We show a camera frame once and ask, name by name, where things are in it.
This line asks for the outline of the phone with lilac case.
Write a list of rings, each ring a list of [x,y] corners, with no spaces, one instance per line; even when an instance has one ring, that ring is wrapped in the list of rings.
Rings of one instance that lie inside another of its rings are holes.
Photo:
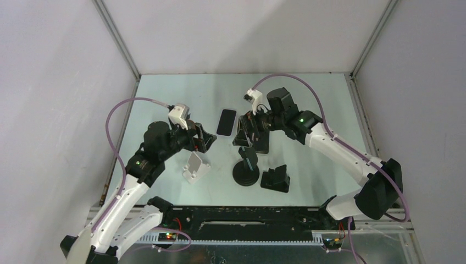
[[[223,109],[219,117],[216,134],[231,136],[235,126],[236,115],[237,111],[234,109]]]

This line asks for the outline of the black round base phone stand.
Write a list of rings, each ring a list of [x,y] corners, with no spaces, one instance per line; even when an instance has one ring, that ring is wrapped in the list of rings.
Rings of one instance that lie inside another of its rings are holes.
[[[241,186],[251,186],[254,185],[259,179],[259,168],[258,165],[255,170],[250,170],[247,163],[243,159],[243,151],[241,146],[238,150],[239,155],[242,160],[237,162],[232,170],[232,176],[234,181]]]

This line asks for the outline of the black phone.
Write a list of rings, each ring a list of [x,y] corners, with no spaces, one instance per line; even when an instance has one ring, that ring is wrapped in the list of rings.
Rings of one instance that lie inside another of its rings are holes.
[[[254,147],[242,147],[243,159],[248,165],[248,168],[253,171],[257,167],[258,157]]]

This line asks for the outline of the phone with white case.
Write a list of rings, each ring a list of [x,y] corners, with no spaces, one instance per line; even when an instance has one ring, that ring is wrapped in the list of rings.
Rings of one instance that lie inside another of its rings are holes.
[[[253,147],[257,154],[267,155],[269,153],[270,132],[264,131],[254,136]]]

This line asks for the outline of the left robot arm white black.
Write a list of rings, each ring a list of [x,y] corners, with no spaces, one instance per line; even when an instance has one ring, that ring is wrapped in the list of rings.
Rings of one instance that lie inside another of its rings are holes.
[[[67,235],[60,248],[67,263],[118,263],[126,251],[151,229],[167,229],[174,221],[171,203],[154,197],[139,216],[125,218],[165,170],[165,161],[182,150],[206,153],[217,137],[202,124],[187,129],[162,121],[151,123],[139,149],[129,159],[119,187],[78,236]]]

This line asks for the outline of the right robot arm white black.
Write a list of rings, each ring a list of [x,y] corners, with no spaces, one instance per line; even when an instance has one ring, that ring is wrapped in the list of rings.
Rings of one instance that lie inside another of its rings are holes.
[[[339,226],[342,219],[365,215],[379,220],[387,214],[403,191],[402,168],[393,158],[383,161],[362,153],[345,142],[312,111],[301,111],[284,87],[267,94],[269,110],[259,109],[263,94],[248,90],[243,97],[252,109],[239,117],[234,145],[250,147],[266,132],[283,131],[291,140],[317,150],[341,165],[359,184],[360,189],[329,198],[323,204],[320,224],[327,230]]]

